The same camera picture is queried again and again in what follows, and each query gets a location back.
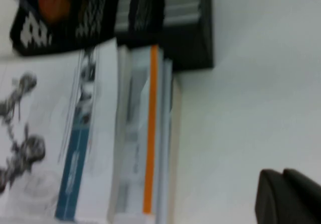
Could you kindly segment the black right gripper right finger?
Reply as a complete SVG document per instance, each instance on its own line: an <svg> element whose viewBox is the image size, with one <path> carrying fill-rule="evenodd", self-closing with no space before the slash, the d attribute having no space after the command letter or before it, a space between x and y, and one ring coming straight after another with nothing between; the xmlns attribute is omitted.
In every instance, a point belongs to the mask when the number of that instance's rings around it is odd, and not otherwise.
<svg viewBox="0 0 321 224"><path fill-rule="evenodd" d="M284 178L306 204L320 204L320 185L295 169L284 169Z"/></svg>

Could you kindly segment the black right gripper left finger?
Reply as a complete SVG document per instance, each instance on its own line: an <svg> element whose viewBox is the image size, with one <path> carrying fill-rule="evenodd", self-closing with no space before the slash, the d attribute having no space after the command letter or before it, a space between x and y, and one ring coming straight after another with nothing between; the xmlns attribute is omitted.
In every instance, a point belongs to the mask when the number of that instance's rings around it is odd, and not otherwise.
<svg viewBox="0 0 321 224"><path fill-rule="evenodd" d="M306 204L283 173L263 169L255 202L257 223L320 223L320 204Z"/></svg>

